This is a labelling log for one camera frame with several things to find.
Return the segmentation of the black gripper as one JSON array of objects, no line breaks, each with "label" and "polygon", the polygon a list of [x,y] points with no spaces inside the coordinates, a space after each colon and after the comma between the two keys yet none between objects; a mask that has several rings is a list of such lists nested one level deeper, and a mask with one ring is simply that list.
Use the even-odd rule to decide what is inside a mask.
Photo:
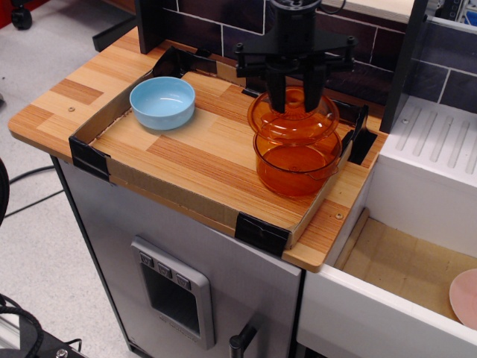
[{"label": "black gripper", "polygon": [[240,78],[264,76],[272,108],[285,112],[285,75],[303,75],[305,110],[312,112],[321,100],[327,76],[354,67],[358,40],[351,35],[323,31],[315,9],[276,9],[266,34],[237,43]]}]

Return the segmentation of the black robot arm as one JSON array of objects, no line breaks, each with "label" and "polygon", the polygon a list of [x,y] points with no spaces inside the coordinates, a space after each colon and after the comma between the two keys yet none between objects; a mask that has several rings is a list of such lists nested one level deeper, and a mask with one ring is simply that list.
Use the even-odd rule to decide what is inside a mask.
[{"label": "black robot arm", "polygon": [[285,112],[286,78],[301,77],[303,105],[311,112],[318,107],[330,74],[353,70],[358,41],[316,28],[320,1],[272,1],[271,5],[275,20],[270,31],[234,46],[236,74],[262,78],[271,107],[278,113]]}]

